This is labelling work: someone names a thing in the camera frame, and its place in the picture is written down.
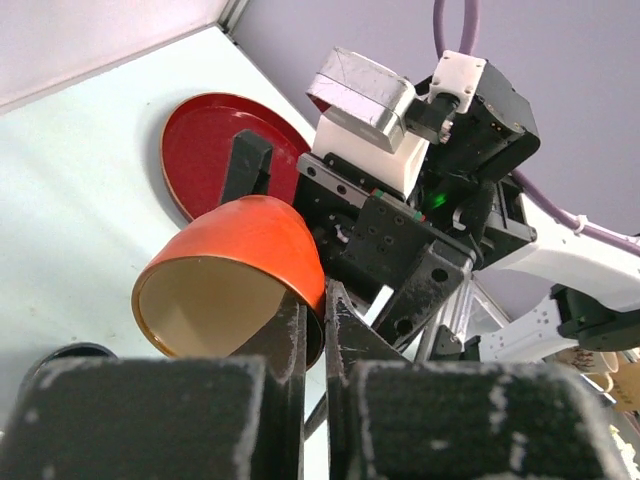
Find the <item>small pink cup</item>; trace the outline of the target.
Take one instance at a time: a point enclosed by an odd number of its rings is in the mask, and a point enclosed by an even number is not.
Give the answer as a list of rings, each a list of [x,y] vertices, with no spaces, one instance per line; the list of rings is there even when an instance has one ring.
[[[306,365],[324,346],[325,273],[300,214],[249,195],[196,218],[138,276],[131,308],[146,339],[169,357],[223,358],[245,344],[292,294],[310,310]]]

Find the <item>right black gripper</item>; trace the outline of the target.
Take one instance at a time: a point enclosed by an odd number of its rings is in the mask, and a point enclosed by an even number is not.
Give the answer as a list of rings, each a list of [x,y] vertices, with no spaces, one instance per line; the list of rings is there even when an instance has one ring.
[[[233,138],[220,199],[266,195],[273,146],[246,129]],[[389,301],[372,324],[393,348],[408,344],[430,317],[483,265],[476,234],[457,233],[381,181],[334,154],[297,160],[293,206],[312,233],[326,275],[358,305],[383,289]]]

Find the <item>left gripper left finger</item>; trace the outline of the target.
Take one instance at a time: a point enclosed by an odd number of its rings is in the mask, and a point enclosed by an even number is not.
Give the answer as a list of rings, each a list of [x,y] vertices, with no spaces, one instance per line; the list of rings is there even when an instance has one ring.
[[[306,309],[286,296],[224,359],[67,357],[36,371],[5,479],[299,479]]]

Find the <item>red round tray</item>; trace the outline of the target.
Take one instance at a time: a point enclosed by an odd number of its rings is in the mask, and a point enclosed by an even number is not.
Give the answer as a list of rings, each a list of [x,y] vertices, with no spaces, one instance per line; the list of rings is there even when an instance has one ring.
[[[252,130],[273,146],[268,194],[294,199],[298,157],[308,142],[289,122],[261,103],[230,93],[191,97],[169,115],[160,140],[168,190],[188,221],[219,205],[233,138]]]

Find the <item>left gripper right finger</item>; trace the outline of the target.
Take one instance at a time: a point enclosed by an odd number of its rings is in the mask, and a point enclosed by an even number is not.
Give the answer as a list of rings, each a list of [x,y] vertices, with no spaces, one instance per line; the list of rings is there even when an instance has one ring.
[[[333,479],[624,479],[586,384],[542,364],[413,364],[326,293]]]

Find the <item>brown mug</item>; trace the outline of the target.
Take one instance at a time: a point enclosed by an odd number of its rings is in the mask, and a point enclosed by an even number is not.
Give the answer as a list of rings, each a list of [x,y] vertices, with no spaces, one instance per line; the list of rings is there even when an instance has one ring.
[[[55,360],[90,357],[114,359],[117,357],[117,355],[109,348],[93,342],[77,342],[60,347],[53,352],[45,355],[30,367],[20,383],[19,392],[22,393],[29,386],[35,375],[45,365]]]

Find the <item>right aluminium frame post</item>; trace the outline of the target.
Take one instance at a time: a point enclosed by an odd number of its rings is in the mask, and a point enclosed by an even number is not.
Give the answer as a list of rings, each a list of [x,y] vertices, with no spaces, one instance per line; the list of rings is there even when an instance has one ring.
[[[225,34],[232,35],[250,3],[250,0],[227,0],[216,24]]]

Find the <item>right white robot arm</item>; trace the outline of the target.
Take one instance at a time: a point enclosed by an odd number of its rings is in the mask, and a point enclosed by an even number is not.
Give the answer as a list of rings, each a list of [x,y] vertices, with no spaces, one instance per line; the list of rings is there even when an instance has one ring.
[[[307,94],[321,116],[296,157],[293,205],[330,278],[369,302],[391,290],[374,321],[389,344],[408,344],[493,267],[552,281],[550,304],[456,357],[638,346],[638,240],[550,208],[525,183],[518,167],[540,145],[532,110],[487,60],[445,51],[415,84],[339,48]]]

